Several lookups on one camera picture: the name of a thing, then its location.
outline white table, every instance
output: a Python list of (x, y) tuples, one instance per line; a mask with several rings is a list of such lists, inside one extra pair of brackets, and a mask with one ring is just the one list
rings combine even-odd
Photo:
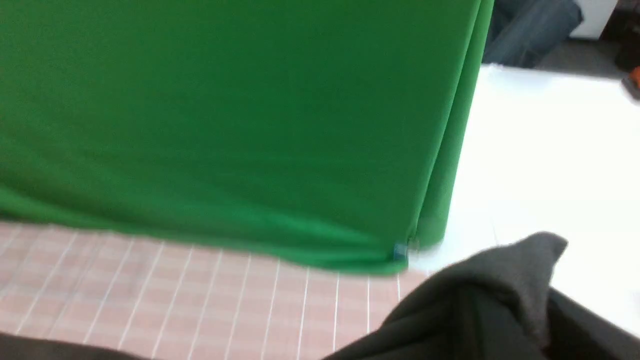
[(536, 231), (569, 240), (552, 285), (640, 336), (640, 102), (619, 81), (483, 67), (434, 271)]

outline jeans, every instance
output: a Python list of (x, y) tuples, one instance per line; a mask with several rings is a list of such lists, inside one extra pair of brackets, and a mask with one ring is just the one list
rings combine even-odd
[(581, 22), (573, 0), (495, 0), (483, 63), (533, 68)]

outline black cloth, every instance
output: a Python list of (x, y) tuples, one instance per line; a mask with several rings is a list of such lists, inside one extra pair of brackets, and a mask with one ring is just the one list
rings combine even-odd
[(143, 360), (125, 352), (0, 332), (2, 360)]
[(640, 340), (549, 288), (565, 247), (538, 233), (450, 266), (325, 360), (640, 359)]

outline green fabric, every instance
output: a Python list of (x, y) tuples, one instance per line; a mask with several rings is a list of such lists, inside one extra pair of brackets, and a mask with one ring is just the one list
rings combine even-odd
[(485, 0), (0, 2), (0, 213), (389, 274), (439, 241)]

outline floor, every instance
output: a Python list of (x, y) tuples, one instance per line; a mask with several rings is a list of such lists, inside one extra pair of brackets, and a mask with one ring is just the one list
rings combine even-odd
[(602, 41), (567, 40), (536, 67), (538, 70), (622, 79), (627, 73), (616, 67), (618, 44)]
[(0, 274), (0, 331), (166, 360), (320, 359), (377, 328), (426, 277), (8, 222)]

